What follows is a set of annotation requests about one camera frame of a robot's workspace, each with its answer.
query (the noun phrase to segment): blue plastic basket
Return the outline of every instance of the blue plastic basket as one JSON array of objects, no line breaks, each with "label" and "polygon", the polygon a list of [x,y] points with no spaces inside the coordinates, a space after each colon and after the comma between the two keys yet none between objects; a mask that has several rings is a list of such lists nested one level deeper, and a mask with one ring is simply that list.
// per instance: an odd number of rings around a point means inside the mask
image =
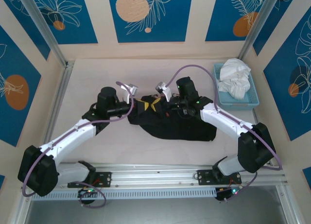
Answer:
[{"label": "blue plastic basket", "polygon": [[[223,65],[224,65],[223,63],[214,64],[214,76],[217,80],[217,83],[220,77],[220,69],[223,67]],[[244,99],[236,100],[228,92],[218,91],[218,99],[219,99],[218,105],[223,110],[239,110],[239,111],[252,110],[255,106],[258,106],[259,99],[254,85],[253,77],[251,74],[249,74],[248,76],[248,81],[251,87],[245,94]]]}]

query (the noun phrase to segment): white tabletop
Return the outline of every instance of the white tabletop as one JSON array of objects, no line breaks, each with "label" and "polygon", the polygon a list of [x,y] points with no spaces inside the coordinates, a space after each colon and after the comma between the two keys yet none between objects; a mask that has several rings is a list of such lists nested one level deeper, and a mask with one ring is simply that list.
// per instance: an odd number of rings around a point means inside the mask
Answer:
[{"label": "white tabletop", "polygon": [[[65,97],[57,118],[53,137],[71,128],[90,105],[95,103],[101,88],[112,86],[119,97],[122,91],[116,84],[138,86],[136,98],[156,94],[155,86],[168,82],[174,73],[187,64],[198,64],[212,71],[213,64],[225,60],[114,60],[81,59],[75,62]],[[177,78],[189,76],[199,95],[214,98],[212,80],[198,68],[188,68]],[[176,83],[170,85],[177,92]],[[247,122],[255,123],[252,111],[230,111]],[[238,146],[220,130],[214,141],[162,140],[149,135],[127,119],[111,123],[96,137],[83,143],[65,162],[85,160],[89,163],[122,164],[192,164],[213,165],[224,156],[236,154]]]}]

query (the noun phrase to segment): white cloth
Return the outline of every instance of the white cloth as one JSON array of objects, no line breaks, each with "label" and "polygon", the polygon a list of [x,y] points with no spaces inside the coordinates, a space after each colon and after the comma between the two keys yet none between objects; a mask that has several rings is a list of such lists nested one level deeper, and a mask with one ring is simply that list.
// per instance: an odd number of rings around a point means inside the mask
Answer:
[{"label": "white cloth", "polygon": [[220,70],[219,91],[229,92],[237,100],[242,100],[251,87],[248,81],[250,68],[241,60],[228,59]]}]

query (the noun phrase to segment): black cloth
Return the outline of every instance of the black cloth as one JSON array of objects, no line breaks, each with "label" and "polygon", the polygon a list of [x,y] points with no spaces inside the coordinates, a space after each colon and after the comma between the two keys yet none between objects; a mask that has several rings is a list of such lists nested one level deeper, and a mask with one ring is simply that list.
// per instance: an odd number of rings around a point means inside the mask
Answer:
[{"label": "black cloth", "polygon": [[217,128],[196,117],[187,115],[184,110],[165,109],[165,97],[155,105],[156,111],[151,104],[157,99],[156,95],[143,96],[142,101],[148,102],[149,107],[142,113],[132,111],[128,116],[131,124],[140,125],[150,135],[160,139],[180,139],[210,141],[216,137]]}]

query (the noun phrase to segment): white towel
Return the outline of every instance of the white towel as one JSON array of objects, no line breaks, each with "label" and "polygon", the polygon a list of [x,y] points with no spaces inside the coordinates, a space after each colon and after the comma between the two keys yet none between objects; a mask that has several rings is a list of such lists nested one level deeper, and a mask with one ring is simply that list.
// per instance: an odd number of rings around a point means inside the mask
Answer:
[{"label": "white towel", "polygon": [[219,91],[229,92],[237,100],[242,100],[251,87],[248,81],[250,68],[241,60],[228,59],[220,70]]}]

